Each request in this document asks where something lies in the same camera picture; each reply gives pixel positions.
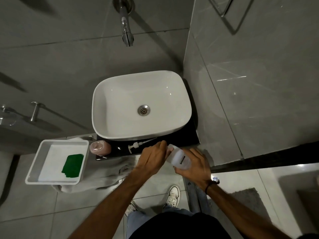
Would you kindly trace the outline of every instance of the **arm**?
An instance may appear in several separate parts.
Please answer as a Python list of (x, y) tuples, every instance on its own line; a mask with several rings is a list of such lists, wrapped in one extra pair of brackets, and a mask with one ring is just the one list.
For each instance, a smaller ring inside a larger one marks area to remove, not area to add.
[(158, 172), (171, 151), (167, 150), (165, 141), (144, 148), (136, 168), (93, 210), (69, 239), (111, 239), (136, 192)]
[[(184, 149), (185, 154), (191, 159), (192, 166), (188, 170), (175, 168), (175, 172), (188, 178), (205, 191), (211, 181), (209, 163), (198, 149)], [(225, 213), (233, 225), (250, 239), (290, 239), (286, 234), (277, 229), (269, 221), (247, 208), (231, 195), (224, 192), (218, 185), (211, 185), (207, 194), (216, 205)]]

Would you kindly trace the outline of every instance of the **sneaker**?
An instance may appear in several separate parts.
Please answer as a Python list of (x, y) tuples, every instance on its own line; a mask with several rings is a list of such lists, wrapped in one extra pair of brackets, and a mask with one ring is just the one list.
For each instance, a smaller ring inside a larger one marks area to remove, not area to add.
[(138, 210), (138, 207), (136, 206), (135, 202), (131, 201), (131, 203), (127, 207), (127, 209), (126, 209), (124, 214), (127, 217), (130, 213), (132, 213), (133, 211), (137, 211), (137, 210)]
[(180, 200), (180, 194), (181, 190), (179, 189), (179, 187), (177, 185), (173, 185), (168, 193), (168, 197), (166, 199), (164, 207), (170, 205), (171, 207), (176, 208)]

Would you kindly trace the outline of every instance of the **black wristband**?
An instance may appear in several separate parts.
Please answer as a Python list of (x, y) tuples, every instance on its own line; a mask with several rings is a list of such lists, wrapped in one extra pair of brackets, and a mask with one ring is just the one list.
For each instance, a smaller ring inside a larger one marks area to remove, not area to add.
[(216, 179), (216, 181), (215, 181), (215, 180), (209, 181), (209, 183), (208, 183), (208, 185), (206, 186), (206, 189), (205, 189), (205, 194), (207, 194), (207, 189), (208, 189), (209, 186), (211, 186), (211, 185), (218, 185), (218, 184), (219, 184), (218, 178), (214, 178), (214, 179)]

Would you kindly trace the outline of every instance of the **faucet spout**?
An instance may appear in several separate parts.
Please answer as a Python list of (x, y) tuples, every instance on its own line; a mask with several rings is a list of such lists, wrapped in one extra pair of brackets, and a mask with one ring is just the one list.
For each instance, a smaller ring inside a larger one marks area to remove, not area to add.
[(128, 0), (118, 0), (118, 10), (121, 16), (122, 39), (127, 47), (133, 46), (134, 37), (129, 23)]

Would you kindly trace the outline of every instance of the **chrome faucet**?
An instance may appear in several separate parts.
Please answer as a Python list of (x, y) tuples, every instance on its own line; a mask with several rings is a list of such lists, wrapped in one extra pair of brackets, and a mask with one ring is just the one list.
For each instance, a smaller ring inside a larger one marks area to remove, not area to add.
[(134, 37), (131, 33), (129, 14), (133, 10), (133, 0), (113, 0), (113, 5), (121, 16), (122, 39), (127, 47), (133, 46)]

